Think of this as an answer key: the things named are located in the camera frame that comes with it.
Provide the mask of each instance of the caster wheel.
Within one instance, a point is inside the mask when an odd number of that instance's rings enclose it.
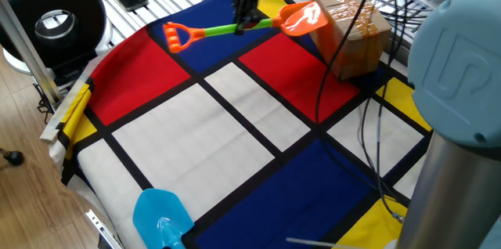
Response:
[[[24,156],[19,151],[9,151],[4,158],[12,165],[19,166],[24,161]]]

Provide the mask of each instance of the white square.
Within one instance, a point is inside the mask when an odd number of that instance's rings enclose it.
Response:
[[[309,132],[306,124],[235,64],[224,66],[206,80],[280,151]]]
[[[374,166],[376,166],[377,156],[377,113],[379,105],[378,102],[371,99],[364,127],[367,153]],[[334,139],[367,164],[360,143],[360,127],[365,106],[366,102],[362,103],[328,132]],[[383,107],[380,133],[380,175],[386,175],[422,138],[423,136],[413,127]]]
[[[126,248],[146,249],[132,222],[142,189],[117,155],[101,139],[78,154],[78,163]]]
[[[119,128],[113,136],[153,187],[179,196],[193,220],[273,159],[199,85]]]
[[[411,198],[416,188],[417,179],[420,177],[426,154],[419,159],[412,168],[393,186],[407,198]]]

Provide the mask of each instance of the blue square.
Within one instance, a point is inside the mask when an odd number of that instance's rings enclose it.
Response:
[[[334,148],[344,166],[369,181]],[[370,188],[316,140],[196,238],[200,248],[292,248],[286,237],[320,240]]]
[[[179,13],[153,22],[154,34],[166,43],[162,25],[168,21],[180,23],[187,27],[207,28],[231,24],[233,22],[232,0],[206,0]],[[216,37],[203,38],[195,41],[189,48],[178,55],[188,63],[197,73],[200,73],[217,64],[234,52],[249,45],[252,41],[270,32],[271,29],[247,31],[241,36],[225,34]],[[188,40],[188,34],[178,31],[181,43]]]

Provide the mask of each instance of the green shovel handle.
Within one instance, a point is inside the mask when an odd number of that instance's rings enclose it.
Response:
[[[225,26],[217,26],[217,27],[210,27],[210,28],[205,28],[205,37],[214,37],[217,35],[221,34],[232,34],[235,32],[237,27],[237,24],[230,24],[230,25],[225,25]],[[263,19],[261,20],[256,26],[245,29],[246,31],[249,30],[257,30],[257,29],[264,29],[267,27],[273,27],[273,22],[272,19]]]

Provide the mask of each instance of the metal frame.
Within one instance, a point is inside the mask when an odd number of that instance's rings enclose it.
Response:
[[[7,0],[0,0],[0,25],[4,28],[42,91],[47,95],[50,104],[57,106],[58,102],[63,100],[63,96]]]

